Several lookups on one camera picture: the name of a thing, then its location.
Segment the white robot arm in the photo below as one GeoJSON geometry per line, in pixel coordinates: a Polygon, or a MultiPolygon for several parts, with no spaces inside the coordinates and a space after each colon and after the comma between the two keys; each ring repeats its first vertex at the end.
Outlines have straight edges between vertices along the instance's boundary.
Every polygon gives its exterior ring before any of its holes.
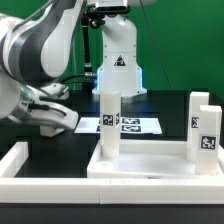
{"type": "Polygon", "coordinates": [[[0,122],[73,130],[78,114],[58,103],[53,88],[69,63],[78,24],[103,31],[103,64],[95,94],[118,90],[124,98],[144,94],[136,62],[137,30],[124,15],[135,0],[48,0],[32,17],[0,14],[0,122]]]}

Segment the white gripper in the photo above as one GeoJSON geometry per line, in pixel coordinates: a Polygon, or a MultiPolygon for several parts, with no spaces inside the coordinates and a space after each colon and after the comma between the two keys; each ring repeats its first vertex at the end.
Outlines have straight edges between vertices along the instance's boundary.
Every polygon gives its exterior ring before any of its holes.
{"type": "Polygon", "coordinates": [[[47,101],[21,101],[17,106],[17,118],[25,124],[74,130],[78,113],[58,103],[47,101]]]}

